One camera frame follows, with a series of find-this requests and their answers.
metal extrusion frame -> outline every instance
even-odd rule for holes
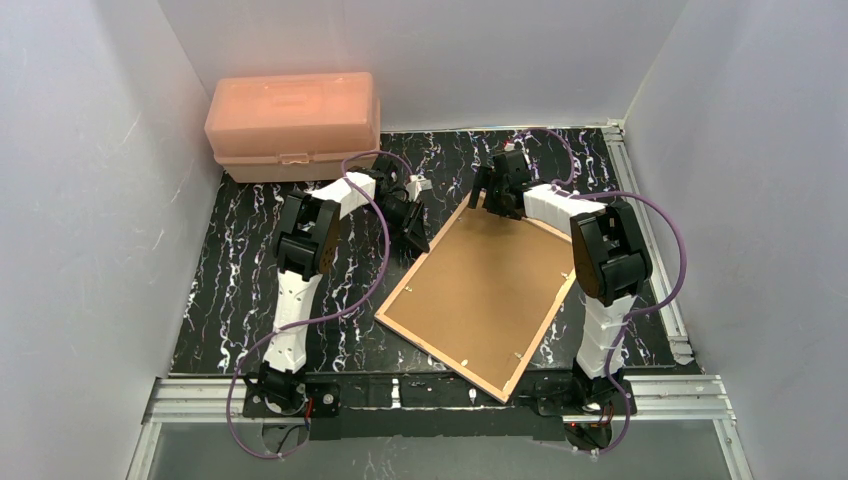
[[[624,191],[639,193],[639,186],[633,174],[630,157],[627,155],[621,128],[618,125],[611,125],[603,127],[601,130],[610,154],[610,160],[613,163],[613,168],[619,181],[619,188]],[[657,298],[665,298],[671,292],[672,282],[668,278],[665,264],[660,255],[654,229],[651,226],[645,206],[639,202],[633,202],[633,206],[636,210],[639,226],[645,233],[645,241],[651,253],[651,260],[653,260],[655,265],[654,272],[651,275],[651,287],[654,289],[654,294]],[[689,345],[689,335],[686,333],[686,326],[683,324],[683,317],[677,301],[672,301],[668,307],[660,310],[660,317],[662,318],[674,359],[682,365],[690,363],[694,358],[692,347]]]
[[[629,375],[638,413],[634,421],[712,420],[733,480],[750,480],[751,472],[739,436],[736,415],[718,375]],[[246,388],[233,391],[232,417],[238,423],[300,423],[300,418],[244,418]],[[229,378],[157,380],[128,479],[148,478],[163,423],[225,424]],[[597,415],[564,416],[563,422],[595,422]],[[618,416],[613,421],[623,421]]]

wire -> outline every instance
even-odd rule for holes
[[[286,434],[285,434],[285,435],[283,435],[283,439],[282,439],[282,440],[280,440],[280,446],[279,446],[279,447],[277,447],[277,454],[279,454],[279,453],[280,453],[280,451],[283,449],[283,445],[285,445],[286,440],[288,440],[288,439],[289,439],[289,435],[291,435],[291,432],[293,432],[293,431],[295,431],[295,430],[297,430],[297,429],[299,429],[299,428],[303,428],[303,425],[293,425],[291,428],[289,428],[289,429],[288,429],[288,431],[286,432]]]
[[[562,180],[554,180],[552,183],[554,185],[557,185],[557,186],[567,185],[567,182],[563,182]],[[557,193],[557,195],[561,195],[561,196],[564,196],[564,197],[572,196],[572,194],[570,194],[568,192],[564,192],[562,190],[557,190],[556,193]],[[680,253],[680,272],[677,275],[677,282],[674,284],[674,288],[671,289],[671,292],[669,292],[668,296],[665,297],[665,299],[663,299],[661,302],[657,303],[656,305],[652,305],[652,306],[646,307],[646,308],[641,308],[639,310],[633,310],[632,312],[628,312],[627,314],[624,315],[624,318],[622,319],[622,323],[624,325],[621,326],[621,330],[619,330],[618,335],[616,335],[615,339],[612,341],[613,345],[618,345],[619,343],[621,343],[624,340],[624,335],[627,332],[627,326],[630,324],[630,320],[634,316],[636,316],[636,315],[648,315],[650,313],[654,313],[654,312],[658,311],[659,309],[665,307],[669,303],[671,303],[671,301],[674,300],[675,297],[677,297],[677,294],[680,293],[680,289],[683,288],[683,280],[686,278],[686,267],[687,267],[687,264],[688,264],[688,260],[687,260],[687,257],[686,257],[686,245],[683,243],[683,235],[680,233],[680,228],[677,226],[677,224],[674,222],[674,220],[671,219],[671,217],[668,215],[668,213],[665,210],[663,210],[659,205],[654,203],[653,200],[650,200],[647,197],[639,195],[638,193],[619,192],[619,191],[587,193],[587,194],[583,194],[583,195],[572,196],[572,198],[575,198],[575,199],[578,199],[578,200],[598,200],[598,199],[601,199],[601,198],[613,198],[613,197],[632,198],[632,199],[638,200],[638,201],[644,203],[645,205],[651,207],[652,209],[654,209],[654,211],[657,212],[663,218],[663,220],[665,220],[666,223],[668,223],[668,226],[671,228],[671,232],[674,234],[674,238],[677,241],[677,249]],[[615,387],[615,389],[618,390],[618,393],[620,393],[621,396],[624,398],[624,426],[621,427],[621,433],[618,434],[618,437],[616,437],[615,440],[610,442],[608,447],[598,450],[599,454],[609,453],[610,451],[612,451],[612,449],[617,447],[618,444],[621,443],[621,440],[624,439],[624,436],[627,435],[627,429],[630,428],[630,398],[629,398],[627,392],[624,390],[624,387],[622,387],[621,384],[619,384],[615,380],[615,377],[610,375],[610,365],[612,363],[612,357],[613,357],[613,355],[615,355],[615,351],[616,351],[616,349],[612,348],[612,349],[609,350],[609,353],[607,353],[607,358],[606,358],[606,361],[604,362],[604,375],[606,375],[606,377],[609,379],[610,383],[612,383],[613,387]]]
[[[559,182],[562,185],[570,185],[572,182],[574,182],[574,164],[577,162],[577,158],[574,157],[574,152],[571,150],[571,145],[568,143],[568,140],[566,140],[562,135],[557,133],[556,130],[551,130],[550,128],[526,128],[526,129],[516,133],[515,136],[512,137],[512,142],[514,143],[514,142],[519,141],[519,140],[523,141],[524,137],[526,137],[527,135],[529,135],[531,132],[534,132],[534,131],[547,133],[548,135],[556,137],[557,140],[559,140],[562,143],[562,146],[565,147],[565,151],[568,152],[568,159],[571,160],[569,162],[569,163],[571,163],[571,171],[568,173],[568,179],[567,180],[565,180],[565,181],[555,180],[555,181]]]
[[[356,160],[357,158],[364,157],[364,156],[367,156],[367,155],[389,155],[390,157],[398,159],[401,163],[403,163],[403,165],[410,172],[410,174],[412,174],[412,167],[409,165],[409,162],[407,162],[403,158],[395,155],[394,153],[385,152],[383,150],[369,150],[367,152],[358,153],[356,155],[353,155],[351,157],[348,157],[348,158],[342,160],[342,175],[344,175],[342,178],[345,179],[345,181],[348,183],[348,185],[350,185],[351,188],[353,188],[354,190],[359,192],[359,194],[362,195],[365,198],[365,200],[368,201],[368,203],[371,205],[371,208],[374,209],[374,212],[377,214],[377,217],[380,219],[380,225],[383,227],[383,238],[385,240],[384,245],[383,245],[383,261],[380,263],[380,269],[377,272],[377,278],[374,280],[374,283],[372,283],[371,286],[368,287],[368,290],[365,292],[365,294],[362,296],[362,298],[357,300],[353,305],[351,305],[351,306],[349,306],[349,307],[347,307],[343,310],[340,310],[336,313],[331,313],[329,315],[324,315],[323,317],[310,318],[308,320],[300,320],[300,321],[297,321],[297,322],[290,323],[288,325],[284,325],[284,326],[282,326],[278,329],[272,330],[271,333],[260,338],[256,343],[253,344],[252,347],[250,347],[247,350],[247,353],[241,357],[241,360],[239,360],[238,363],[236,363],[236,368],[233,370],[233,376],[232,376],[232,379],[230,380],[230,389],[227,392],[227,411],[226,411],[227,427],[230,429],[230,434],[232,434],[233,440],[236,441],[238,446],[241,447],[242,450],[253,455],[256,458],[262,458],[262,459],[266,459],[266,460],[273,460],[273,459],[276,459],[276,458],[285,458],[285,457],[293,454],[294,452],[296,452],[302,446],[306,445],[307,442],[303,442],[303,443],[295,446],[294,448],[292,448],[291,450],[289,450],[287,452],[277,453],[277,454],[274,454],[274,455],[267,455],[267,454],[259,453],[255,450],[251,449],[250,447],[247,446],[246,443],[244,443],[244,441],[241,439],[241,437],[239,437],[238,432],[236,432],[235,424],[233,423],[232,403],[233,403],[233,391],[236,388],[236,383],[238,382],[239,373],[241,373],[241,369],[244,366],[244,362],[248,358],[250,358],[251,354],[253,352],[255,352],[259,347],[268,343],[272,338],[274,338],[276,335],[278,335],[281,332],[284,332],[284,331],[286,331],[290,328],[299,327],[301,325],[312,325],[312,324],[315,324],[315,323],[323,323],[323,322],[326,322],[328,320],[334,320],[336,318],[341,318],[345,315],[348,315],[350,313],[355,312],[359,307],[361,307],[368,300],[368,298],[371,297],[371,295],[374,294],[374,291],[377,290],[377,286],[380,285],[380,283],[383,281],[383,277],[386,276],[386,269],[388,268],[388,265],[389,265],[389,252],[390,252],[389,225],[388,225],[388,223],[386,223],[386,217],[383,216],[383,212],[380,210],[380,207],[377,206],[377,203],[374,201],[374,199],[371,198],[371,196],[368,195],[368,193],[365,190],[363,190],[359,185],[355,184],[349,178],[347,178],[347,162],[349,162],[351,160]]]
[[[306,427],[306,430],[309,430],[309,416],[312,415],[312,406],[315,400],[309,399],[309,408],[306,409],[306,415],[303,416],[303,425]]]

wooden frame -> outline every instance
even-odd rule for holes
[[[536,352],[536,349],[538,348],[539,344],[541,343],[542,339],[544,338],[545,331],[548,328],[550,328],[550,325],[551,325],[551,322],[553,321],[554,315],[556,314],[557,310],[562,305],[563,301],[565,300],[566,294],[568,293],[569,289],[571,288],[572,284],[574,283],[574,279],[575,279],[574,262],[573,262],[573,257],[571,257],[572,254],[571,254],[571,248],[570,248],[571,238],[569,238],[564,233],[562,233],[562,232],[560,232],[560,231],[558,231],[558,230],[556,230],[556,229],[554,229],[554,228],[550,227],[549,225],[544,224],[542,222],[538,222],[538,221],[535,221],[535,220],[528,220],[528,219],[524,220],[525,222],[528,222],[529,224],[531,224],[531,225],[533,225],[533,226],[535,226],[535,227],[537,227],[537,228],[539,228],[539,229],[541,229],[545,232],[548,232],[551,235],[554,235],[555,237],[563,240],[564,242],[567,242],[565,246],[568,247],[567,248],[567,250],[568,250],[567,256],[568,256],[568,258],[571,259],[571,262],[570,262],[571,268],[567,272],[559,272],[559,271],[556,272],[558,278],[561,279],[562,283],[561,283],[559,289],[556,291],[556,294],[553,296],[553,298],[551,298],[551,303],[550,303],[550,306],[547,309],[546,315],[544,315],[544,318],[539,319],[538,329],[535,332],[535,335],[533,336],[529,345],[527,345],[526,350],[523,351],[523,352],[520,352],[520,353],[514,352],[514,355],[515,355],[515,357],[518,357],[519,362],[518,362],[518,365],[515,368],[515,370],[509,376],[509,379],[503,385],[493,385],[490,381],[484,379],[481,375],[478,375],[478,373],[475,373],[474,365],[468,366],[467,362],[463,361],[463,359],[452,358],[450,355],[448,355],[444,351],[441,351],[439,348],[432,345],[432,343],[428,342],[428,339],[422,338],[418,332],[411,331],[409,328],[404,326],[403,321],[397,321],[393,318],[390,318],[390,316],[387,314],[387,312],[392,308],[393,304],[395,303],[395,301],[398,299],[398,297],[400,295],[402,295],[405,291],[411,292],[411,288],[408,288],[408,284],[413,280],[416,273],[419,272],[419,269],[422,267],[422,265],[425,264],[427,259],[430,258],[430,257],[433,257],[434,255],[437,255],[439,253],[438,247],[439,247],[440,242],[442,242],[446,238],[446,236],[450,234],[450,232],[452,231],[452,227],[455,225],[455,222],[457,222],[463,216],[467,207],[468,207],[468,197],[466,197],[462,201],[462,203],[457,207],[456,211],[453,213],[453,215],[451,215],[451,217],[448,219],[447,223],[445,223],[445,225],[441,228],[439,233],[436,235],[436,237],[430,243],[430,253],[429,254],[422,254],[418,258],[418,260],[415,262],[415,264],[412,266],[412,268],[409,269],[409,271],[406,273],[406,275],[403,277],[403,279],[400,281],[400,283],[397,285],[397,287],[394,289],[394,291],[392,291],[391,295],[389,295],[389,297],[386,299],[386,301],[383,303],[383,305],[381,305],[380,308],[377,310],[377,313],[376,313],[375,316],[377,317],[377,319],[381,323],[383,323],[384,325],[386,325],[390,329],[394,330],[396,333],[398,333],[399,335],[401,335],[405,339],[409,340],[410,342],[412,342],[413,344],[415,344],[419,348],[423,349],[427,353],[438,358],[440,361],[442,361],[445,365],[450,367],[452,370],[454,370],[460,376],[464,377],[465,379],[467,379],[471,383],[480,387],[482,390],[485,390],[486,392],[488,392],[493,397],[495,397],[498,400],[500,400],[501,402],[505,403],[509,399],[509,396],[512,394],[512,391],[514,390],[516,384],[518,383],[518,379],[521,377],[521,375],[524,373],[524,370],[527,368],[527,365],[530,362],[531,357]],[[499,217],[496,217],[496,216],[493,216],[492,218],[497,219],[497,221],[502,220],[502,221],[506,221],[506,222],[514,222],[514,220],[500,219]],[[562,265],[567,265],[567,262],[561,262],[560,266],[562,266]],[[547,278],[548,279],[545,280],[545,281],[548,282],[548,283],[551,283],[552,280],[550,280],[549,277],[547,277]],[[532,326],[533,322],[535,322],[535,319],[531,319],[530,321],[528,321],[528,324],[529,324],[528,327]]]

black table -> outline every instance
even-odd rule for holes
[[[425,192],[426,221],[432,239],[470,191],[476,167],[514,131],[395,133],[382,136],[382,148],[406,157],[432,179]],[[579,160],[576,186],[583,193],[617,190],[613,165],[600,129],[563,130]],[[566,178],[568,160],[559,142],[542,134],[529,137],[533,170],[544,180]],[[286,192],[326,184],[235,183],[224,174],[203,244],[172,360],[172,375],[231,374],[236,360],[267,334],[277,299],[276,264],[271,242]],[[313,316],[336,312],[361,298],[374,280],[382,252],[376,216],[359,209],[342,221],[333,269],[315,295]],[[355,314],[310,326],[307,372],[428,372],[445,370],[374,319],[374,312],[401,280],[415,257],[392,245],[383,284]],[[575,283],[551,324],[529,368],[570,368],[580,346],[585,298]],[[655,304],[649,284],[634,308]],[[659,314],[634,319],[625,338],[628,366],[674,366]],[[264,348],[247,360],[258,368]]]

brown board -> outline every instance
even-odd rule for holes
[[[571,239],[468,198],[376,317],[501,402],[574,282]]]

